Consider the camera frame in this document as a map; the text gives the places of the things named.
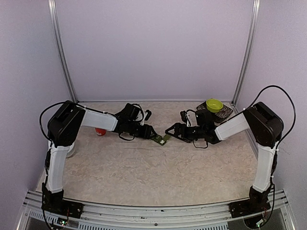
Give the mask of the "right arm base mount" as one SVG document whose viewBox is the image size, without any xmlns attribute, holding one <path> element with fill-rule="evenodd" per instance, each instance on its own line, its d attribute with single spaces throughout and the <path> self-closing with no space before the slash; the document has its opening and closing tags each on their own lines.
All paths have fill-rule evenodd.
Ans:
<svg viewBox="0 0 307 230">
<path fill-rule="evenodd" d="M 258 204 L 252 203 L 249 199 L 231 202 L 228 206 L 232 218 L 238 218 L 259 213 L 265 210 L 269 210 L 271 208 L 269 201 L 264 201 Z"/>
</svg>

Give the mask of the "right aluminium frame post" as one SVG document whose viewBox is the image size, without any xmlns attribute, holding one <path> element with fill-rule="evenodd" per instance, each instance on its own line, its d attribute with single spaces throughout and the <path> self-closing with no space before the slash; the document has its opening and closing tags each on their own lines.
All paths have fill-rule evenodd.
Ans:
<svg viewBox="0 0 307 230">
<path fill-rule="evenodd" d="M 252 53 L 254 36 L 255 36 L 255 33 L 256 33 L 256 29 L 257 29 L 259 11 L 260 11 L 260 0 L 254 0 L 253 6 L 252 6 L 252 13 L 251 13 L 251 20 L 250 20 L 250 25 L 249 25 L 246 48 L 245 48 L 245 52 L 244 52 L 244 55 L 243 55 L 243 62 L 242 62 L 241 69 L 240 69 L 240 72 L 239 72 L 239 78 L 238 78 L 238 82 L 237 82 L 237 85 L 236 85 L 235 93 L 234 93 L 234 96 L 233 96 L 233 99 L 232 99 L 232 104 L 234 106 L 237 105 L 240 94 L 241 94 L 242 89 L 243 89 L 243 84 L 244 84 L 246 72 L 247 72 L 247 69 L 248 69 L 248 63 L 249 63 L 250 56 L 251 56 L 251 53 Z"/>
</svg>

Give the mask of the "white bowl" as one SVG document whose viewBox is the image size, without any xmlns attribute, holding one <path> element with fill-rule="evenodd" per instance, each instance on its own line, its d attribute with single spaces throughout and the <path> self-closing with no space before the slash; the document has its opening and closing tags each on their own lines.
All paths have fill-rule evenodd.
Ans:
<svg viewBox="0 0 307 230">
<path fill-rule="evenodd" d="M 71 146 L 69 146 L 68 153 L 66 155 L 66 158 L 71 158 L 75 154 L 75 143 L 73 143 Z"/>
</svg>

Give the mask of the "aluminium frame post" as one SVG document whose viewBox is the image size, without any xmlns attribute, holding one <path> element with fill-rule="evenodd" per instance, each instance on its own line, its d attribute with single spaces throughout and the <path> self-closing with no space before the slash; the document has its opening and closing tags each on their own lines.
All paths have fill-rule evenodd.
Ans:
<svg viewBox="0 0 307 230">
<path fill-rule="evenodd" d="M 239 78 L 238 78 L 238 82 L 237 82 L 237 85 L 236 85 L 235 93 L 234 93 L 234 96 L 233 96 L 233 99 L 232 99 L 232 104 L 234 106 L 237 105 L 240 94 L 241 94 L 242 89 L 243 89 L 243 84 L 244 84 L 246 72 L 247 72 L 247 69 L 248 69 L 248 63 L 249 63 L 250 56 L 251 56 L 251 53 L 252 53 L 254 36 L 255 36 L 255 33 L 256 33 L 256 29 L 257 29 L 259 11 L 260 11 L 260 0 L 254 0 L 253 6 L 252 6 L 252 13 L 251 13 L 251 20 L 250 20 L 250 25 L 249 25 L 246 48 L 245 48 L 245 52 L 244 52 L 244 55 L 243 55 L 243 62 L 242 62 L 241 69 L 240 69 L 240 72 L 239 72 Z"/>
<path fill-rule="evenodd" d="M 59 26 L 59 20 L 58 20 L 58 15 L 57 15 L 57 8 L 56 8 L 56 1 L 48 0 L 48 8 L 49 8 L 49 14 L 51 18 L 51 24 L 52 24 L 53 31 L 54 31 L 56 46 L 58 49 L 59 60 L 61 63 L 63 74 L 64 74 L 64 80 L 66 82 L 71 100 L 77 103 L 78 98 L 77 98 L 77 94 L 75 92 L 75 88 L 74 88 L 74 85 L 71 79 L 67 60 L 65 57 L 64 46 L 63 46 L 63 42 L 61 39 L 60 26 Z"/>
</svg>

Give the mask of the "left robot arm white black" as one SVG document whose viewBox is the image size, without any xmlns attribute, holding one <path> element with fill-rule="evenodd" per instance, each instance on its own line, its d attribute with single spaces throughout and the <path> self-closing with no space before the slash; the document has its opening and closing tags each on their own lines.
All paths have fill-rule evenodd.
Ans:
<svg viewBox="0 0 307 230">
<path fill-rule="evenodd" d="M 47 123 L 47 133 L 43 135 L 48 140 L 49 149 L 45 159 L 46 178 L 42 185 L 43 204 L 49 205 L 57 213 L 67 209 L 63 199 L 62 177 L 65 159 L 73 149 L 81 127 L 94 127 L 122 134 L 132 138 L 153 139 L 157 133 L 145 121 L 151 116 L 151 111 L 143 111 L 138 104 L 127 103 L 116 114 L 98 111 L 72 101 L 58 104 L 60 107 Z"/>
</svg>

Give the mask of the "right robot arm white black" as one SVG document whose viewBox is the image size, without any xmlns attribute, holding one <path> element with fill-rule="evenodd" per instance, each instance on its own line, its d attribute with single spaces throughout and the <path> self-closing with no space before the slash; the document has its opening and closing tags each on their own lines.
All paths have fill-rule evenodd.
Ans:
<svg viewBox="0 0 307 230">
<path fill-rule="evenodd" d="M 257 144 L 257 170 L 245 202 L 248 212 L 255 213 L 267 201 L 277 166 L 278 144 L 282 139 L 282 119 L 263 102 L 258 102 L 229 120 L 216 125 L 208 109 L 195 111 L 196 126 L 189 124 L 187 112 L 182 111 L 182 123 L 175 123 L 165 130 L 167 135 L 191 143 L 203 139 L 207 144 L 217 144 L 246 130 Z"/>
</svg>

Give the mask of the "front aluminium rail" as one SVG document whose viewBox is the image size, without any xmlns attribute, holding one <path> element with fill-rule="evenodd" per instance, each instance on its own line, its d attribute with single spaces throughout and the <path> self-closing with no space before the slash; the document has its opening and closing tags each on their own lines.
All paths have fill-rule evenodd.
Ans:
<svg viewBox="0 0 307 230">
<path fill-rule="evenodd" d="M 230 201 L 188 206 L 125 206 L 80 200 L 80 218 L 43 212 L 42 194 L 28 191 L 15 224 L 16 230 L 46 230 L 45 221 L 59 230 L 246 230 L 246 222 L 266 217 L 262 230 L 298 228 L 284 190 L 269 194 L 273 210 L 232 217 Z"/>
</svg>

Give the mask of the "orange pill bottle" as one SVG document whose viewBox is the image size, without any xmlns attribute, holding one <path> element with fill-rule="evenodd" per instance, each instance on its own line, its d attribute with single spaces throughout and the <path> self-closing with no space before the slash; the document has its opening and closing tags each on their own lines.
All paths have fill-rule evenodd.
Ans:
<svg viewBox="0 0 307 230">
<path fill-rule="evenodd" d="M 98 136 L 104 136 L 106 134 L 106 130 L 101 128 L 95 128 L 95 132 Z"/>
</svg>

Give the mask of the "green weekly pill organizer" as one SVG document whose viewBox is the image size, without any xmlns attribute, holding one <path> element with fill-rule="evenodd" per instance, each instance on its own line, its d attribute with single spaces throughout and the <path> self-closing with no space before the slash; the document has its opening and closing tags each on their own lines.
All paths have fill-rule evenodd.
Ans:
<svg viewBox="0 0 307 230">
<path fill-rule="evenodd" d="M 171 138 L 171 137 L 168 136 L 168 134 L 165 134 L 164 136 L 158 135 L 157 138 L 152 139 L 152 140 L 153 140 L 155 143 L 159 144 L 160 146 L 164 146 L 170 138 Z"/>
</svg>

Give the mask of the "lime green bowl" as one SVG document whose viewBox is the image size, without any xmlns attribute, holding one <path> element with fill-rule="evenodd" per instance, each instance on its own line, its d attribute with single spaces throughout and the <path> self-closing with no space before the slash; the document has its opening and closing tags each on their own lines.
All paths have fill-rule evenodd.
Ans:
<svg viewBox="0 0 307 230">
<path fill-rule="evenodd" d="M 206 108 L 212 113 L 220 112 L 223 106 L 223 103 L 217 99 L 210 98 L 206 100 Z"/>
</svg>

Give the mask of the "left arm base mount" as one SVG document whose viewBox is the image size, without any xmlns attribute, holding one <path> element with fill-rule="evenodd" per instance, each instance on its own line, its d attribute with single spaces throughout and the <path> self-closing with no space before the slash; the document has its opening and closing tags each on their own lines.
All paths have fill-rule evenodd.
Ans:
<svg viewBox="0 0 307 230">
<path fill-rule="evenodd" d="M 44 211 L 76 219 L 81 218 L 83 207 L 84 204 L 82 203 L 68 200 L 61 200 L 58 204 L 51 204 L 46 200 L 42 203 L 42 209 Z"/>
</svg>

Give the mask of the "left aluminium frame post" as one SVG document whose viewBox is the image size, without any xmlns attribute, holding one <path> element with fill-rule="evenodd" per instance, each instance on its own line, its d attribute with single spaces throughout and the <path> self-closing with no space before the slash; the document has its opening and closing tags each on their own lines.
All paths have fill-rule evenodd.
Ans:
<svg viewBox="0 0 307 230">
<path fill-rule="evenodd" d="M 48 8 L 49 8 L 49 14 L 51 18 L 51 24 L 52 24 L 53 31 L 54 31 L 56 46 L 58 49 L 59 60 L 61 63 L 63 74 L 64 74 L 64 80 L 66 82 L 71 100 L 77 103 L 78 98 L 77 98 L 77 94 L 75 92 L 75 88 L 74 88 L 74 85 L 71 79 L 67 60 L 65 57 L 64 46 L 63 46 L 63 42 L 61 39 L 60 26 L 59 26 L 59 20 L 58 20 L 58 15 L 57 15 L 57 8 L 56 8 L 56 1 L 48 0 Z"/>
</svg>

